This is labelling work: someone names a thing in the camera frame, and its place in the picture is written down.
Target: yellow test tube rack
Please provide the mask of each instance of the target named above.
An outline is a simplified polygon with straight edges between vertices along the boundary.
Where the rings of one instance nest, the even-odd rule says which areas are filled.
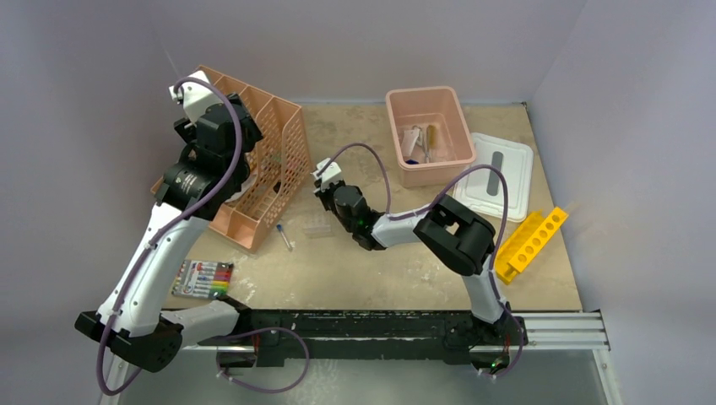
[[[568,216],[559,207],[546,218],[542,216],[542,211],[528,215],[497,252],[497,277],[504,284],[510,284],[540,253]]]

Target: beige table surface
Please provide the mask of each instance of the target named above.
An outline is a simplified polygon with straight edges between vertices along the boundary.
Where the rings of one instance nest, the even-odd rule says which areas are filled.
[[[534,143],[527,112],[521,105],[467,106],[465,119],[471,132],[505,138],[534,150],[529,211],[554,207],[545,171]],[[428,203],[440,186],[405,189],[398,180],[385,105],[307,105],[304,107],[312,160],[331,156],[341,146],[362,141],[373,146],[388,169],[393,193],[393,212]],[[381,172],[363,148],[346,151],[338,162],[346,183],[361,188],[368,203],[385,207]],[[295,246],[288,252],[278,231],[258,252],[248,255],[228,240],[207,230],[188,258],[234,262],[229,295],[253,308],[295,309],[468,309],[462,279],[442,265],[420,243],[394,246],[386,251],[365,251],[332,219],[334,236],[307,238],[302,225],[321,212],[321,203],[304,188],[287,208],[285,233]],[[487,217],[496,227],[499,219]],[[510,235],[517,227],[507,223]],[[508,286],[501,284],[514,310],[581,310],[577,287],[561,233],[545,246],[525,272]],[[203,300],[170,296],[166,307],[204,304]]]

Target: white wall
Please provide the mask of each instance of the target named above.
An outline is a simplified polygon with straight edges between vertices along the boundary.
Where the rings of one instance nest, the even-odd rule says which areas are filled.
[[[176,159],[176,79],[140,1],[0,5],[2,403],[95,403],[73,329],[122,275]]]
[[[629,403],[713,403],[716,3],[591,0],[531,103]]]
[[[383,101],[446,84],[462,100],[528,100],[585,0],[155,0],[181,71],[199,63],[299,101]]]

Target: marker set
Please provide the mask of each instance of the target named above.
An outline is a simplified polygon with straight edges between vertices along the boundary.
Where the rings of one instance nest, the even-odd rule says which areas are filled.
[[[180,297],[214,299],[229,290],[233,263],[185,260],[171,293]]]

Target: black rail base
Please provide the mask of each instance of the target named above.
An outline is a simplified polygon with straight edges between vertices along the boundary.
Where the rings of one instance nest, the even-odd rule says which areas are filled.
[[[472,316],[468,310],[251,310],[236,332],[265,327],[284,327],[306,342],[312,359],[401,359],[441,360],[448,365],[495,368],[508,364],[502,348],[507,341],[519,343],[517,325],[507,314],[494,324]],[[527,334],[523,319],[523,343]],[[246,361],[245,354],[220,352],[222,367],[280,367],[286,359],[302,359],[301,345],[288,333],[261,333],[259,339],[237,341],[210,339],[204,345],[257,347],[258,356]],[[494,346],[496,351],[470,350]]]

